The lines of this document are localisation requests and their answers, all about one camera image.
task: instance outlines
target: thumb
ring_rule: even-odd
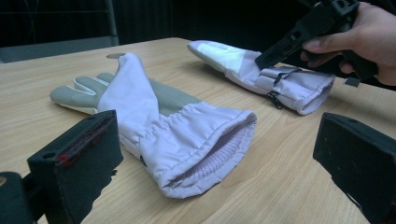
[[[329,53],[352,49],[351,32],[315,37],[303,43],[303,48],[312,53]]]

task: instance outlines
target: glove fabric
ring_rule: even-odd
[[[301,115],[316,111],[327,99],[335,75],[303,71],[297,67],[270,67],[260,70],[258,51],[239,49],[214,41],[191,41],[188,49],[232,82],[272,99]]]
[[[75,88],[55,89],[51,100],[79,111],[116,109],[120,141],[167,197],[204,193],[242,160],[254,134],[252,111],[209,105],[150,80],[134,54],[119,63],[112,80],[79,77]]]

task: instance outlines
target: table surface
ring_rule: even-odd
[[[0,171],[29,173],[26,160],[87,115],[50,101],[74,77],[115,73],[111,53],[139,55],[147,75],[212,105],[253,110],[258,123],[247,155],[206,193],[164,197],[140,161],[122,150],[118,173],[84,223],[367,223],[312,158],[323,112],[357,119],[396,138],[396,92],[337,78],[313,114],[277,110],[193,56],[188,40],[167,38],[108,49],[0,64]],[[46,223],[41,218],[39,223]]]

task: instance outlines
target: glove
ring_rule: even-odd
[[[119,63],[114,79],[78,77],[75,88],[57,88],[51,100],[83,112],[116,109],[120,141],[167,197],[201,194],[242,160],[254,134],[252,111],[209,105],[149,80],[133,54]]]
[[[191,41],[188,49],[236,84],[268,96],[277,108],[283,105],[307,115],[327,99],[335,75],[282,66],[260,70],[258,51],[239,49],[213,41]]]

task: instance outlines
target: black device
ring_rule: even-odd
[[[80,223],[121,163],[115,110],[85,118],[28,160],[31,173],[0,173],[0,222]]]
[[[396,223],[396,140],[355,119],[324,113],[313,157],[370,223]]]
[[[302,48],[302,44],[319,35],[341,33],[351,29],[356,11],[357,0],[301,0],[312,9],[295,23],[295,26],[272,47],[265,50],[256,60],[260,69],[274,66],[288,58],[293,52]],[[351,50],[342,51],[346,60],[352,63],[360,80],[367,79],[378,73],[375,63],[363,59]],[[308,52],[309,57],[318,55]]]

